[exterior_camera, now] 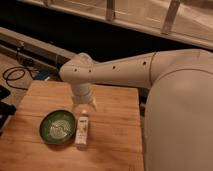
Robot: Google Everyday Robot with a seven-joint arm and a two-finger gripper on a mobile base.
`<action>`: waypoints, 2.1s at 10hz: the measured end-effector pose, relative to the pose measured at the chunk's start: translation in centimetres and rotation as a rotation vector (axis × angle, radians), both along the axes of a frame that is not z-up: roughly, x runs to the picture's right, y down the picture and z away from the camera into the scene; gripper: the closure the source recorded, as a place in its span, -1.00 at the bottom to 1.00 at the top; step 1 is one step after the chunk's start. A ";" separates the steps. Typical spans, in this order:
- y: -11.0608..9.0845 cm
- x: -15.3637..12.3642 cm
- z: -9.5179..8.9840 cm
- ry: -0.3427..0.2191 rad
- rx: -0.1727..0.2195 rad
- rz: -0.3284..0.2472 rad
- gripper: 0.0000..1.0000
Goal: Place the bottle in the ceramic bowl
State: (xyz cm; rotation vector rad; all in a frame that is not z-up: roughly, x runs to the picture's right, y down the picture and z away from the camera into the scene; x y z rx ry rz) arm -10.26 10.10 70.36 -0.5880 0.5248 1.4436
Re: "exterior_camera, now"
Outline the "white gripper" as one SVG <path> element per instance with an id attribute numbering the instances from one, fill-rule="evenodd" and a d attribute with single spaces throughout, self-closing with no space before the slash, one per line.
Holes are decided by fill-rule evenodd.
<path id="1" fill-rule="evenodd" d="M 87 92 L 74 91 L 72 95 L 72 110 L 77 111 L 79 108 L 87 111 L 96 110 L 96 100 L 92 90 Z"/>

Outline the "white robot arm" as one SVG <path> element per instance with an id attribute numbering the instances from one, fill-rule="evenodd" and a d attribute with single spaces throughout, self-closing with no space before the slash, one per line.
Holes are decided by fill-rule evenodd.
<path id="1" fill-rule="evenodd" d="M 144 118 L 146 171 L 213 171 L 213 52 L 183 49 L 96 63 L 80 53 L 60 68 L 77 104 L 90 85 L 149 90 Z"/>

